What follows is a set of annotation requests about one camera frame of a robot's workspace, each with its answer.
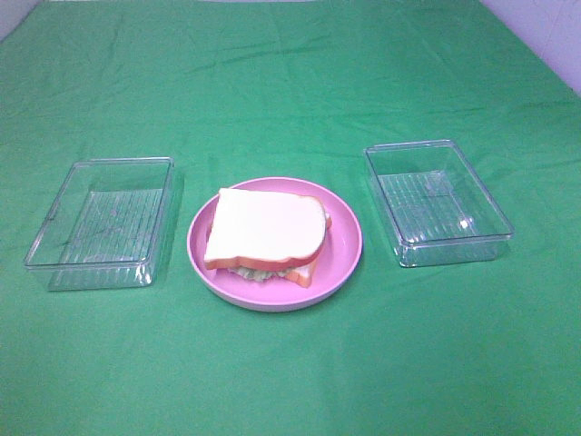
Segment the bread slice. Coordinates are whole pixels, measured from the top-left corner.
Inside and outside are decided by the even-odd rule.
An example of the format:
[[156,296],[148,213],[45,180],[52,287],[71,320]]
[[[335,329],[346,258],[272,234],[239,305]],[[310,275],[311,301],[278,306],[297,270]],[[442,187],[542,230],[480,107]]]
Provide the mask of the bread slice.
[[203,261],[209,270],[291,269],[282,278],[308,287],[329,228],[330,216],[318,203],[285,210],[220,209]]
[[313,196],[221,188],[203,262],[278,272],[319,254],[330,216]]

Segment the green lettuce leaf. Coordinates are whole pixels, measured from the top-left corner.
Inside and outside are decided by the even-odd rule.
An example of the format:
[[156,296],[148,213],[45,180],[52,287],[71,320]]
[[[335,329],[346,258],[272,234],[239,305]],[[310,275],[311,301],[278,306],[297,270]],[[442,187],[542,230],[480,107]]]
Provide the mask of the green lettuce leaf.
[[236,268],[228,268],[228,272],[235,273],[245,280],[251,280],[251,281],[255,281],[255,282],[263,282],[265,280],[270,279],[273,276],[285,277],[291,272],[291,269],[285,269],[282,271],[272,272],[272,271],[263,271],[263,270],[257,270],[257,269],[252,269],[252,268],[240,266],[240,267],[236,267]]

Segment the pink round plate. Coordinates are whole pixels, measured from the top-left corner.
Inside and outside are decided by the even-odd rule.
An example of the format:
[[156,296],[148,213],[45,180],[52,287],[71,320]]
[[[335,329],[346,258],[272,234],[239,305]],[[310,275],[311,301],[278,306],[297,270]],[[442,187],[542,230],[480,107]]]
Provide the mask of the pink round plate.
[[321,185],[291,177],[263,177],[234,186],[246,190],[314,196],[321,200],[330,214],[331,227],[309,287],[301,287],[281,277],[252,282],[232,272],[208,270],[203,265],[202,258],[217,203],[217,198],[213,196],[197,212],[187,235],[187,251],[192,267],[210,291],[242,308],[259,312],[289,312],[325,300],[349,279],[358,265],[363,237],[356,214],[343,199]]

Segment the green tablecloth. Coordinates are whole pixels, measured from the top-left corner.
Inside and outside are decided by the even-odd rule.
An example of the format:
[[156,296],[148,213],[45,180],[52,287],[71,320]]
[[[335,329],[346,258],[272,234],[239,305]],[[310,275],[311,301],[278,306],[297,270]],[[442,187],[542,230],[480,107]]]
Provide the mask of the green tablecloth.
[[[491,263],[398,266],[374,144],[456,142],[515,228]],[[171,156],[169,265],[48,292],[24,267],[72,163]],[[288,313],[188,259],[222,186],[287,175],[359,218],[359,267]],[[580,101],[477,1],[44,3],[1,45],[4,435],[577,435]]]

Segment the right clear plastic tray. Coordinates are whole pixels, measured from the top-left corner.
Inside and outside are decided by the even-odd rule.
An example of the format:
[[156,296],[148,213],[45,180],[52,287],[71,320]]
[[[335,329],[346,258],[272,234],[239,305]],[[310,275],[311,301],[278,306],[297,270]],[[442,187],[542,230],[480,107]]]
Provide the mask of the right clear plastic tray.
[[514,227],[453,141],[378,144],[364,159],[400,266],[492,261],[507,250]]

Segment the clear plastic tray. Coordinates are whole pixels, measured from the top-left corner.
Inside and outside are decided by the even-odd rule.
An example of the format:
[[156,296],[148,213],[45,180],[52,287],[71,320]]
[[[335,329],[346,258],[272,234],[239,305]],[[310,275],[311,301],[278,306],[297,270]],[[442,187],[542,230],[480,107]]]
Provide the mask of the clear plastic tray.
[[24,259],[51,292],[144,287],[160,269],[171,157],[74,163]]
[[453,141],[378,144],[364,159],[400,266],[492,261],[507,250],[514,227]]

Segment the left clear plastic tray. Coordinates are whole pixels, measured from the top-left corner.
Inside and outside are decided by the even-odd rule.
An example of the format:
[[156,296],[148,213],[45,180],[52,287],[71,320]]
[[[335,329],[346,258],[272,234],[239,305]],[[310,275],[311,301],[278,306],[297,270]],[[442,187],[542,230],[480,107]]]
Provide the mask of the left clear plastic tray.
[[171,157],[74,163],[24,259],[51,292],[144,287],[160,269]]

